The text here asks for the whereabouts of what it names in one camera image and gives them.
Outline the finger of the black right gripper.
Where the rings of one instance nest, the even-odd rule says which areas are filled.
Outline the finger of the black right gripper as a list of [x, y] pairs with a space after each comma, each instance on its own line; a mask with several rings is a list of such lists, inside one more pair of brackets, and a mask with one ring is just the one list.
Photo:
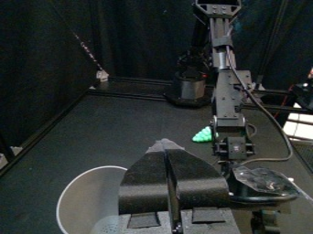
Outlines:
[[278, 204], [294, 201], [298, 198], [295, 195], [265, 195], [263, 193], [257, 194], [256, 196], [241, 196], [236, 193], [229, 193], [229, 195], [233, 202], [247, 204]]

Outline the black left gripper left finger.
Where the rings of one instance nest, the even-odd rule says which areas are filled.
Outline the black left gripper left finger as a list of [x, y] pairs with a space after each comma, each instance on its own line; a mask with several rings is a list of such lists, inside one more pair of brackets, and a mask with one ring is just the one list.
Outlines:
[[122, 215], [160, 212], [169, 209], [165, 154], [171, 146], [169, 139], [164, 138], [157, 141], [128, 169], [120, 190]]

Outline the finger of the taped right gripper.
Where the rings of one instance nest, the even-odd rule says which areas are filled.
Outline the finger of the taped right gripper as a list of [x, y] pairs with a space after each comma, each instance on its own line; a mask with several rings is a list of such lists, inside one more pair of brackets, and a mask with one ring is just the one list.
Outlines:
[[300, 194], [291, 179], [269, 168], [249, 169], [241, 165], [233, 169], [233, 172], [236, 180], [257, 192], [295, 196]]

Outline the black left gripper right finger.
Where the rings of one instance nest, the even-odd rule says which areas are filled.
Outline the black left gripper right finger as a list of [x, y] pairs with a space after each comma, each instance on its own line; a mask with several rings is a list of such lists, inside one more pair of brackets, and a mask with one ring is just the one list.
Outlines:
[[225, 234], [227, 181], [216, 168], [164, 139], [169, 217], [173, 234]]

